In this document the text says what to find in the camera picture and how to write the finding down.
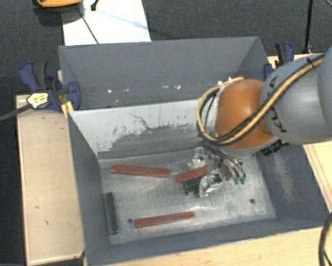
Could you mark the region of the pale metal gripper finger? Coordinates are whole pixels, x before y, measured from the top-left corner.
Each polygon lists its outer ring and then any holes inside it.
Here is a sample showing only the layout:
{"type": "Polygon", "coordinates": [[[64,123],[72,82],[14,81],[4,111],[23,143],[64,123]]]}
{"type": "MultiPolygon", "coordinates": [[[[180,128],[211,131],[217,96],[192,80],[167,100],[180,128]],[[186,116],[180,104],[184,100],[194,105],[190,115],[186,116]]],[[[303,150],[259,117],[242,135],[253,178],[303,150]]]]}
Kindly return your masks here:
{"type": "Polygon", "coordinates": [[[221,185],[223,185],[223,178],[220,174],[203,176],[199,181],[199,196],[208,196],[211,192],[220,188],[221,185]]]}
{"type": "Polygon", "coordinates": [[[202,168],[207,164],[207,153],[203,147],[197,147],[193,158],[188,163],[188,168],[202,168]]]}

